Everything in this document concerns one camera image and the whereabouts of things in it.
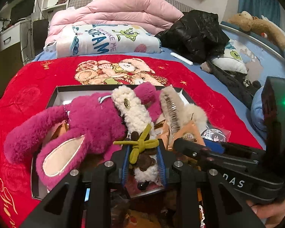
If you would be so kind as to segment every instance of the plush ear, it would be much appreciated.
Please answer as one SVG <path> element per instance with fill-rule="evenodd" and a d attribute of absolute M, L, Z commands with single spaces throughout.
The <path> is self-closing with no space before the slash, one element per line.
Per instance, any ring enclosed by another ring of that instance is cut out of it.
<path fill-rule="evenodd" d="M 48 131 L 67 119 L 63 107 L 50 107 L 22 123 L 8 133 L 4 142 L 4 154 L 10 163 L 20 163 L 38 149 Z"/>
<path fill-rule="evenodd" d="M 134 89 L 136 97 L 141 100 L 141 103 L 146 106 L 152 122 L 155 122 L 162 113 L 160 105 L 160 91 L 157 91 L 155 86 L 150 82 L 144 82 Z"/>
<path fill-rule="evenodd" d="M 47 143 L 36 159 L 41 182 L 52 189 L 66 174 L 79 167 L 89 146 L 90 141 L 81 129 L 70 129 Z"/>

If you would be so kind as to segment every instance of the monster cartoon print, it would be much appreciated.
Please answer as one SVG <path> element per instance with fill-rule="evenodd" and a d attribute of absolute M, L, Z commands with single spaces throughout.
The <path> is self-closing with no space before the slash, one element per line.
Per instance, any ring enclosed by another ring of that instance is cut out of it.
<path fill-rule="evenodd" d="M 118 38 L 118 41 L 120 41 L 120 36 L 125 36 L 126 38 L 131 39 L 132 41 L 135 41 L 136 36 L 139 34 L 137 32 L 133 32 L 133 28 L 132 27 L 127 29 L 127 30 L 125 30 L 125 31 L 121 30 L 118 33 L 120 33 L 120 34 L 116 34 L 116 36 Z"/>
<path fill-rule="evenodd" d="M 234 50 L 232 50 L 232 51 L 230 52 L 230 55 L 231 55 L 234 59 L 236 59 L 236 60 L 239 60 L 239 61 L 242 60 L 242 59 L 241 59 L 241 56 L 239 55 L 239 53 L 237 53 L 237 52 L 234 51 Z"/>

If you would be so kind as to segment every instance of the white pen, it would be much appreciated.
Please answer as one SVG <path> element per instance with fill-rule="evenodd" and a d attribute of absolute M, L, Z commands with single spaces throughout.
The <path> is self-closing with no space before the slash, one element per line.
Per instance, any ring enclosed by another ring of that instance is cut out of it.
<path fill-rule="evenodd" d="M 179 54 L 176 54 L 176 53 L 174 53 L 174 52 L 171 52 L 170 54 L 171 54 L 172 56 L 178 58 L 179 60 L 182 60 L 183 62 L 189 64 L 189 65 L 193 65 L 193 62 L 189 61 L 188 59 L 182 57 L 182 56 L 179 55 Z"/>

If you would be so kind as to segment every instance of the human hand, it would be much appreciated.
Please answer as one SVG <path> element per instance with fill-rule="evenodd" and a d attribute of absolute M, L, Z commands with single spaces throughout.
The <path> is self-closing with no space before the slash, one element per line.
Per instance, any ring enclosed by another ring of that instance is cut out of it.
<path fill-rule="evenodd" d="M 260 219 L 267 219 L 266 228 L 276 227 L 285 217 L 285 200 L 268 205 L 254 205 L 252 201 L 247 201 L 247 204 Z"/>

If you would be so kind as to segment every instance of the white fluffy plush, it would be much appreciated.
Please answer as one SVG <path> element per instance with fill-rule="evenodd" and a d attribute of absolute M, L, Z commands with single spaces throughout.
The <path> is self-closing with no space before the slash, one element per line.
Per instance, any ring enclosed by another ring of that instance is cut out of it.
<path fill-rule="evenodd" d="M 156 155 L 151 155 L 151 158 L 154 158 L 156 161 Z M 151 181 L 157 185 L 161 185 L 160 178 L 158 177 L 158 165 L 157 163 L 153 166 L 150 166 L 146 171 L 141 171 L 138 167 L 134 169 L 135 179 L 137 182 Z"/>
<path fill-rule="evenodd" d="M 150 139 L 155 139 L 154 124 L 151 121 L 149 112 L 141 104 L 135 92 L 126 86 L 121 86 L 113 90 L 111 98 L 115 106 L 120 110 L 121 115 L 125 116 L 125 123 L 129 133 L 137 131 L 139 134 L 144 131 L 148 124 L 151 124 Z M 125 106 L 125 99 L 129 102 L 129 107 Z"/>
<path fill-rule="evenodd" d="M 198 130 L 200 131 L 200 133 L 202 133 L 203 131 L 207 129 L 207 115 L 201 107 L 195 104 L 185 105 L 184 109 L 182 110 L 181 117 L 180 117 L 181 124 L 186 125 L 187 123 L 189 123 L 191 120 L 192 114 L 193 114 L 192 120 L 198 127 Z"/>

